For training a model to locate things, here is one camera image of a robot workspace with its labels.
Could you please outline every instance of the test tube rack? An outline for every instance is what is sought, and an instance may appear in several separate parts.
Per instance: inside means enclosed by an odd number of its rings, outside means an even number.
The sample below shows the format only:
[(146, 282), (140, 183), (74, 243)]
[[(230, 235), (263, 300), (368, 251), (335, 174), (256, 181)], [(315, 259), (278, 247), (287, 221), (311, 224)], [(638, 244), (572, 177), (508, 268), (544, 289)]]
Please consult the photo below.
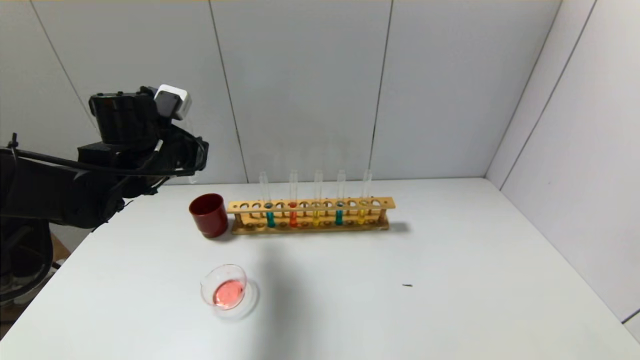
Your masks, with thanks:
[[(227, 213), (234, 214), (236, 221), (231, 233), (237, 235), (246, 234), (282, 234), (282, 233), (329, 233), (337, 231), (370, 231), (388, 230), (389, 221), (387, 210), (395, 209), (396, 204), (392, 197), (370, 197), (338, 199), (325, 198), (322, 202), (314, 199), (298, 199), (296, 206), (289, 206), (290, 200), (281, 199), (271, 203), (271, 207), (265, 207), (265, 202), (256, 201), (232, 201), (229, 203)], [(335, 223), (335, 213), (342, 211), (342, 225)], [(289, 219), (292, 211), (298, 214), (296, 227), (290, 225)], [(319, 225), (314, 225), (313, 212), (319, 212)], [(275, 227), (267, 224), (267, 213), (273, 213)]]

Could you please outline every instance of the test tube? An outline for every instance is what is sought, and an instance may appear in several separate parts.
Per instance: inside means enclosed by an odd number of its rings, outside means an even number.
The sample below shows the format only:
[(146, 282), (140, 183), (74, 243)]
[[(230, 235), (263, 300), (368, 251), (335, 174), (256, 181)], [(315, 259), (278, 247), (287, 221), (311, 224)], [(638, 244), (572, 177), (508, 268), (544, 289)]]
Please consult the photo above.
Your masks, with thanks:
[[(360, 197), (360, 205), (367, 205), (369, 198), (369, 191), (371, 190), (371, 169), (367, 169), (364, 172), (364, 176), (362, 178), (362, 196)], [(362, 225), (365, 222), (365, 214), (367, 210), (358, 210), (358, 224)]]
[[(298, 171), (291, 170), (289, 174), (289, 207), (295, 208), (298, 205)], [(298, 227), (298, 212), (293, 210), (289, 212), (289, 225)]]
[[(347, 181), (347, 174), (345, 174), (344, 170), (338, 171), (338, 196), (336, 206), (339, 208), (344, 206), (344, 186)], [(342, 210), (335, 211), (335, 224), (342, 225)]]
[[(316, 170), (316, 174), (314, 176), (314, 189), (314, 208), (317, 208), (318, 206), (320, 206), (320, 203), (322, 201), (322, 170)], [(318, 211), (317, 209), (314, 210), (314, 217), (312, 222), (314, 226), (320, 225), (320, 211)]]
[[(269, 194), (269, 180), (267, 179), (267, 173), (265, 171), (260, 172), (260, 186), (262, 187), (262, 201), (264, 201), (264, 207), (271, 209), (273, 204), (271, 203), (271, 196)], [(276, 222), (273, 220), (273, 213), (267, 213), (267, 226), (276, 227)]]

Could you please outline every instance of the white table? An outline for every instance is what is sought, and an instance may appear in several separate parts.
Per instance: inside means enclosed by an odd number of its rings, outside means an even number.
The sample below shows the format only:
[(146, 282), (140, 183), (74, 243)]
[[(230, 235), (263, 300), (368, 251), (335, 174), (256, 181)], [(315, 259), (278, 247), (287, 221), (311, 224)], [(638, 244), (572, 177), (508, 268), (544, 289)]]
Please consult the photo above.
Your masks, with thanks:
[[(207, 192), (259, 198), (257, 184), (241, 184), (136, 199), (73, 253), (0, 359), (640, 359), (604, 303), (484, 179), (375, 181), (372, 193), (398, 207), (387, 232), (220, 241), (187, 211)], [(260, 286), (239, 322), (200, 298), (200, 279), (224, 263)]]

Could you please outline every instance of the blue liquid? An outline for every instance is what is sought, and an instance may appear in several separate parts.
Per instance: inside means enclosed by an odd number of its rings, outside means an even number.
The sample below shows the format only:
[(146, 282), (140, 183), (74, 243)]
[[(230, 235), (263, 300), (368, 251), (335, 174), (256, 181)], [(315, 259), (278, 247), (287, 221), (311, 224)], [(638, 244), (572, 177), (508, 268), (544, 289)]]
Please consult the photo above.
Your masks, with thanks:
[[(267, 203), (264, 205), (265, 208), (271, 209), (273, 205), (271, 203)], [(267, 213), (267, 226), (268, 227), (276, 227), (276, 221), (273, 220), (273, 213)]]
[(336, 210), (335, 212), (335, 224), (342, 225), (342, 210)]
[(273, 213), (267, 213), (267, 226), (276, 227), (276, 222), (273, 220)]

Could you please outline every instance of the pink liquid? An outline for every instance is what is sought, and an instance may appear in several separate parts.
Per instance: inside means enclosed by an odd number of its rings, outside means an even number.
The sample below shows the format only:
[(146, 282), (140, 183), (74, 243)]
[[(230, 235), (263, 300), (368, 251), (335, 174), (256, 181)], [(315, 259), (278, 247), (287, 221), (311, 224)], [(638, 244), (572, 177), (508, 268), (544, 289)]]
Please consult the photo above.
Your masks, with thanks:
[(238, 280), (227, 280), (213, 293), (213, 303), (223, 309), (231, 309), (242, 300), (244, 286)]

